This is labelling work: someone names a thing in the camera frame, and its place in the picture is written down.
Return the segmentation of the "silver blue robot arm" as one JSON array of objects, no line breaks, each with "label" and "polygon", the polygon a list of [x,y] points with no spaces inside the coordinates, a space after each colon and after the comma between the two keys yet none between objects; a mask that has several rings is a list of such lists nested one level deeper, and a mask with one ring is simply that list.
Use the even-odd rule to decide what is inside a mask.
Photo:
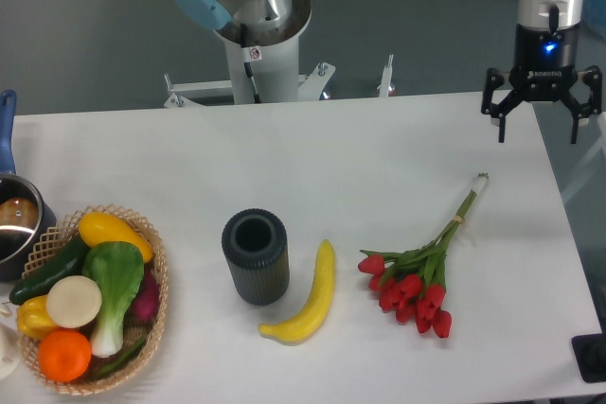
[{"label": "silver blue robot arm", "polygon": [[[311,17],[309,0],[174,0],[198,26],[225,44],[238,104],[299,97],[298,38]],[[583,0],[518,0],[512,68],[487,71],[481,111],[503,129],[525,102],[559,102],[574,126],[602,110],[598,67],[576,67]]]}]

